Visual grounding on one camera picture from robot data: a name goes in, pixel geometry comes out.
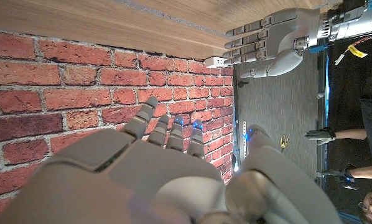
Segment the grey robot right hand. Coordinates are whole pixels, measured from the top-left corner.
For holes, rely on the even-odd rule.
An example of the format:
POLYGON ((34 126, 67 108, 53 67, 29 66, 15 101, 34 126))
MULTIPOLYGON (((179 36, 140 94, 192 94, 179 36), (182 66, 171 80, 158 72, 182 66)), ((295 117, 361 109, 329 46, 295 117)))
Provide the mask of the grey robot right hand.
POLYGON ((105 129, 45 161, 0 214, 0 223, 340 223, 321 188, 256 125, 248 155, 225 184, 205 160, 202 122, 184 146, 183 119, 150 97, 120 131, 105 129))

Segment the black gloved person hand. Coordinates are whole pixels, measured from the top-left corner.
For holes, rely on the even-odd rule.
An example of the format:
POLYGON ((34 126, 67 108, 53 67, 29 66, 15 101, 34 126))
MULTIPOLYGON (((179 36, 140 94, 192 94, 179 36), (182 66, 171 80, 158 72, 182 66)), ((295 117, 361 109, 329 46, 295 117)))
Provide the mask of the black gloved person hand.
POLYGON ((333 176, 334 179, 345 189, 358 190, 359 187, 355 182, 355 178, 350 174, 352 169, 355 169, 355 166, 349 164, 345 168, 339 170, 323 170, 320 174, 333 176))
POLYGON ((316 141, 318 146, 329 143, 330 141, 336 140, 336 134, 330 127, 324 127, 322 129, 311 130, 306 133, 305 137, 308 140, 316 141))

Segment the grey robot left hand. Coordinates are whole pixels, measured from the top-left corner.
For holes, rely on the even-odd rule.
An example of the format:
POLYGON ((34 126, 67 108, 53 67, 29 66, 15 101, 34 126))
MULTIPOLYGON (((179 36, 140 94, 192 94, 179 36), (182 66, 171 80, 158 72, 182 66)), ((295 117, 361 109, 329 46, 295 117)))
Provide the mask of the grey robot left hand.
POLYGON ((264 67, 243 72, 242 78, 275 77, 295 69, 303 60, 303 51, 318 41, 320 10, 288 8, 265 18, 231 29, 227 37, 244 37, 224 45, 224 65, 270 60, 264 67))

